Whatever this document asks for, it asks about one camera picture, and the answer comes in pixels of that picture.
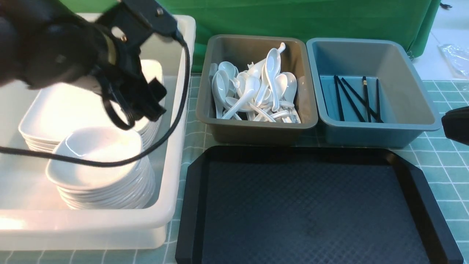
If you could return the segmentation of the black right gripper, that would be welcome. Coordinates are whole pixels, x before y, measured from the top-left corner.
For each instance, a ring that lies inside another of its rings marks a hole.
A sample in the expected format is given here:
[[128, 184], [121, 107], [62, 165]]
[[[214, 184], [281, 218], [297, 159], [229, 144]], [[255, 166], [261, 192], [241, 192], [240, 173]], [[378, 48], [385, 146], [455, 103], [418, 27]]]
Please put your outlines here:
[[469, 107], [459, 107], [441, 117], [445, 136], [455, 142], [469, 145]]

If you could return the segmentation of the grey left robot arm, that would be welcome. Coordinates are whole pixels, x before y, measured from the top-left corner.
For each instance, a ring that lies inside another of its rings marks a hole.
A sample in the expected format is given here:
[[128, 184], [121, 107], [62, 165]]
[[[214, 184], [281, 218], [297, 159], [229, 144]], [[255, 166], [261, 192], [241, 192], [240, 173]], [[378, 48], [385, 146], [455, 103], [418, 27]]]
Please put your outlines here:
[[111, 122], [122, 130], [165, 112], [160, 81], [146, 81], [141, 46], [151, 36], [177, 41], [190, 52], [177, 20], [154, 0], [121, 0], [89, 22], [59, 0], [1, 1], [1, 84], [20, 80], [37, 90], [57, 83], [81, 85], [101, 97]]

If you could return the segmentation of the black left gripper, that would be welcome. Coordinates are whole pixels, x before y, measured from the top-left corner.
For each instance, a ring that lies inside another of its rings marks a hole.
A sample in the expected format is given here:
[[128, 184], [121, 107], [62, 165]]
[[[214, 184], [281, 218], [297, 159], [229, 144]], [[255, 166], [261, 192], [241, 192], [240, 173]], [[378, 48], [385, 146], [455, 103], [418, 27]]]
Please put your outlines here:
[[177, 20], [155, 0], [122, 0], [94, 22], [107, 42], [107, 59], [93, 75], [101, 86], [101, 100], [111, 122], [130, 130], [145, 117], [157, 121], [165, 112], [160, 100], [166, 88], [142, 71], [141, 46], [153, 35], [183, 46]]

